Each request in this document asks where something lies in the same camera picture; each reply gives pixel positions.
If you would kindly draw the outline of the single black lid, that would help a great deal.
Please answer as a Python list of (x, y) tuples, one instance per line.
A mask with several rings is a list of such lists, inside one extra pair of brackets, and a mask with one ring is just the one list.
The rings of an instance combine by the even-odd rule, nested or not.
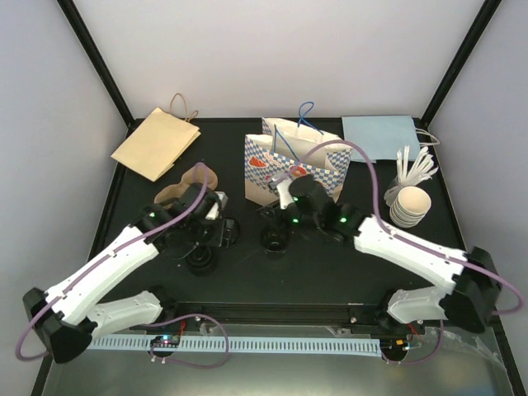
[(261, 232), (260, 244), (267, 258), (276, 260), (286, 251), (290, 243), (288, 233), (274, 229), (264, 229)]

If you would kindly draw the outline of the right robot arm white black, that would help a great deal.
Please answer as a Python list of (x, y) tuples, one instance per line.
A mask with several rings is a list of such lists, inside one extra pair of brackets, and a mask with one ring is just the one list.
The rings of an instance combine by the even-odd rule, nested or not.
[(269, 252), (285, 250), (293, 229), (305, 226), (327, 240), (391, 262), (429, 282), (415, 290), (389, 290), (373, 312), (384, 333), (402, 332), (420, 320), (446, 320), (467, 332), (482, 333), (493, 316), (502, 289), (489, 252), (442, 247), (389, 227), (375, 215), (339, 205), (313, 176), (297, 179), (276, 174), (267, 186), (278, 199), (261, 209), (267, 221), (261, 244)]

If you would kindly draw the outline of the blue checkered paper bag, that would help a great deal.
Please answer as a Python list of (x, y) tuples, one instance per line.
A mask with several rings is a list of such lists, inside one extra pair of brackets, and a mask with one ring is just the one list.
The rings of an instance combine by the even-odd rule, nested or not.
[(278, 199), (273, 177), (295, 179), (308, 174), (337, 199), (342, 191), (353, 148), (339, 136), (306, 120), (314, 103), (299, 106), (297, 121), (262, 118), (262, 132), (244, 137), (245, 198), (264, 206)]

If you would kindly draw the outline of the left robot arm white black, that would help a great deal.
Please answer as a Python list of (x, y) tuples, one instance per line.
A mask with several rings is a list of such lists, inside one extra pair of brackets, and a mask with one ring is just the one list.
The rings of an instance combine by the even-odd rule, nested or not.
[(160, 287), (110, 303), (101, 299), (129, 274), (173, 249), (195, 276), (216, 268), (215, 251), (235, 244), (239, 226), (224, 216), (222, 191), (191, 184), (179, 198), (144, 207), (116, 239), (82, 268), (47, 290), (33, 288), (23, 304), (32, 329), (58, 364), (72, 361), (92, 341), (134, 326), (170, 328), (177, 309)]

